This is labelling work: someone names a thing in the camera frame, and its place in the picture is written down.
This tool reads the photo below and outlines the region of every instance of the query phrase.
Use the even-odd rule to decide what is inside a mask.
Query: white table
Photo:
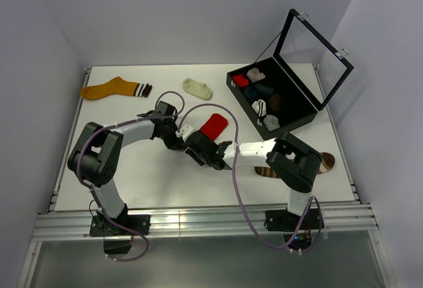
[[[204,103],[182,89],[182,81],[190,77],[207,83],[213,90],[209,102],[221,104],[237,117],[240,125],[239,142],[261,141],[250,120],[225,84],[226,72],[242,65],[159,65],[133,67],[93,67],[88,85],[105,83],[121,76],[128,81],[150,83],[153,90],[149,98],[112,95],[96,101],[84,100],[79,112],[73,148],[85,124],[113,124],[135,118],[154,107],[157,97],[166,90],[175,90],[185,97],[186,109]],[[320,93],[319,84],[311,64],[294,64],[292,69],[307,83],[313,93]],[[180,107],[180,99],[172,94],[165,102]],[[217,108],[199,108],[186,119],[200,128],[212,113],[220,113],[229,120],[217,142],[233,140],[235,126],[229,115]],[[326,109],[319,112],[311,124],[292,132],[318,151],[332,153],[335,167],[317,176],[314,194],[321,202],[354,201],[346,168]],[[264,178],[254,168],[237,169],[237,180],[245,204],[287,203],[288,187],[280,180]],[[237,205],[231,172],[216,171],[198,166],[188,155],[166,149],[160,139],[140,141],[122,149],[115,181],[122,199],[130,208],[173,208]],[[56,211],[87,210],[92,200],[73,172],[65,168],[60,180]]]

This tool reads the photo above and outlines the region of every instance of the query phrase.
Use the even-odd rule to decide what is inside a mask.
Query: wall
[[[292,7],[331,38],[351,0],[45,0],[86,66],[248,63]]]
[[[0,282],[50,204],[83,70],[42,0],[0,0]]]
[[[401,287],[423,283],[422,0],[352,0],[333,43],[356,66],[330,105]]]

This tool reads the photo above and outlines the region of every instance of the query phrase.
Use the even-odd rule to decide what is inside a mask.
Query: robotic arm
[[[175,114],[174,106],[160,101],[154,111],[139,116]],[[102,128],[103,126],[94,122],[84,127],[67,162],[67,167],[75,174],[84,144]],[[125,227],[131,227],[128,224],[128,208],[119,196],[113,179],[120,150],[136,141],[154,138],[162,139],[170,150],[185,152],[200,166],[207,165],[216,170],[232,169],[235,143],[224,141],[216,144],[188,124],[184,124],[178,131],[176,117],[144,120],[102,132],[95,137],[83,155],[81,174],[109,217]],[[237,167],[266,166],[273,169],[289,187],[289,214],[299,217],[310,198],[321,162],[318,151],[285,132],[278,138],[267,141],[240,144]]]

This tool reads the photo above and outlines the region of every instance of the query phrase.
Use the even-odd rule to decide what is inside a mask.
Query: black box
[[[295,9],[291,9],[282,31],[258,59],[251,65],[227,74],[227,86],[263,139],[277,137],[283,131],[292,131],[313,121],[317,112],[325,108],[354,68],[344,57],[348,53],[345,50],[336,50],[307,22],[306,16],[308,15],[299,14]],[[273,56],[258,61],[278,36],[280,37]],[[311,91],[301,80],[304,76],[295,74],[287,62],[310,63],[314,68],[318,68],[320,76],[325,75],[325,81],[329,83],[328,87],[332,87],[332,89],[325,98],[323,98],[320,89],[318,90],[319,93],[315,89],[314,92]],[[246,87],[241,88],[233,81],[233,77],[240,74],[248,79],[247,72],[252,68],[258,68],[261,73],[265,74],[263,80],[254,83],[249,80],[248,87],[254,88],[257,93],[254,100],[253,95],[245,95]],[[257,84],[273,88],[273,92],[276,93],[273,94],[273,102],[278,101],[277,96],[280,99],[279,110],[270,108],[277,106],[277,104],[269,105],[269,96],[261,95],[256,89]],[[279,128],[269,131],[264,124],[265,116],[259,117],[252,107],[252,102],[260,98],[266,102],[266,115],[270,114],[278,118]]]

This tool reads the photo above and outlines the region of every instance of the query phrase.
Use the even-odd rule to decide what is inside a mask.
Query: gray sock
[[[264,125],[267,127],[268,131],[274,131],[279,128],[279,120],[273,115],[267,115],[263,120]]]

